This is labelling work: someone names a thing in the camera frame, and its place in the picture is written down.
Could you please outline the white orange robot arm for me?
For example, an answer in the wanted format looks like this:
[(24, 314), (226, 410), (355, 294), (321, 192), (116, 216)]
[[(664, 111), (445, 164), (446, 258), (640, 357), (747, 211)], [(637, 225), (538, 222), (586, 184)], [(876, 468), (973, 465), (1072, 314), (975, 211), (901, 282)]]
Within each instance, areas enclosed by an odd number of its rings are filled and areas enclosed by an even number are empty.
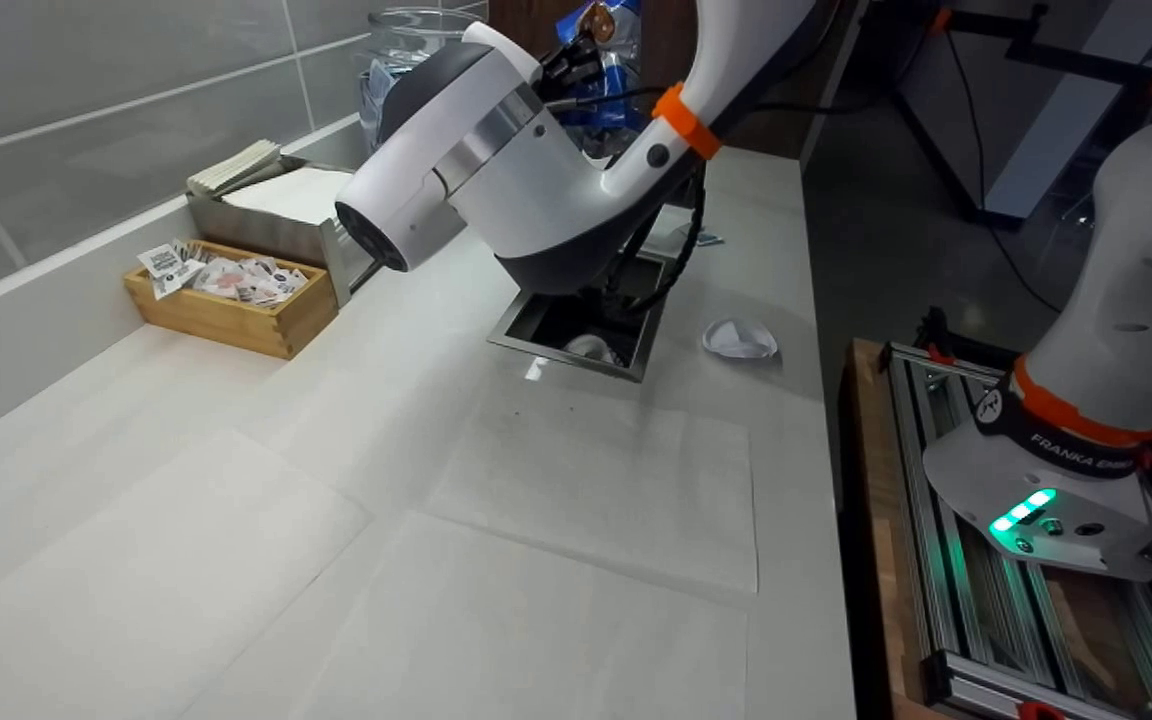
[[(786, 49), (812, 0), (694, 0), (683, 80), (613, 157), (542, 104), (542, 66), (475, 19), (384, 101), (381, 150), (337, 196), (338, 230), (411, 273), (475, 233), (538, 298), (600, 287), (669, 177), (720, 152), (717, 120)], [(1091, 181), (1096, 238), (1046, 331), (922, 449), (937, 495), (995, 554), (1152, 579), (1152, 123)]]

